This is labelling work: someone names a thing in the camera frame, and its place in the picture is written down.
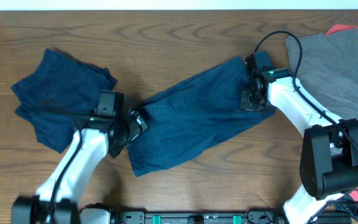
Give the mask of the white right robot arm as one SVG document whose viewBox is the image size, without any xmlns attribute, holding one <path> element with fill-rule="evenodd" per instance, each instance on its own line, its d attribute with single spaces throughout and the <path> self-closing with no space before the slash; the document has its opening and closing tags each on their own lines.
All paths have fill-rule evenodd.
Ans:
<svg viewBox="0 0 358 224">
<path fill-rule="evenodd" d="M 301 186 L 275 223 L 311 223 L 329 205 L 358 187 L 358 120 L 327 110 L 287 68 L 253 69 L 241 109 L 278 108 L 303 136 Z"/>
</svg>

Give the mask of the navy blue shorts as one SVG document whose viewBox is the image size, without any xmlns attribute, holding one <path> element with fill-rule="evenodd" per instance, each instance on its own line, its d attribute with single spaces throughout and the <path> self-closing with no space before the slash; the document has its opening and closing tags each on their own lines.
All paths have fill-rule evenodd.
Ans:
<svg viewBox="0 0 358 224">
<path fill-rule="evenodd" d="M 148 129 L 127 145 L 135 176 L 167 170 L 258 125 L 275 113 L 243 111 L 246 65 L 235 56 L 150 97 L 137 107 Z"/>
</svg>

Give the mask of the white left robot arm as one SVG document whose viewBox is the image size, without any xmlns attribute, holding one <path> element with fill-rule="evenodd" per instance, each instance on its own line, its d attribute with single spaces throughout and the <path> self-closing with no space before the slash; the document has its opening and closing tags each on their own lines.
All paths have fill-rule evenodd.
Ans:
<svg viewBox="0 0 358 224">
<path fill-rule="evenodd" d="M 32 197 L 15 200 L 11 223 L 120 223 L 120 215 L 101 203 L 83 210 L 79 203 L 100 161 L 107 155 L 117 157 L 149 126 L 136 110 L 96 110 L 76 126 L 67 153 L 51 176 Z"/>
</svg>

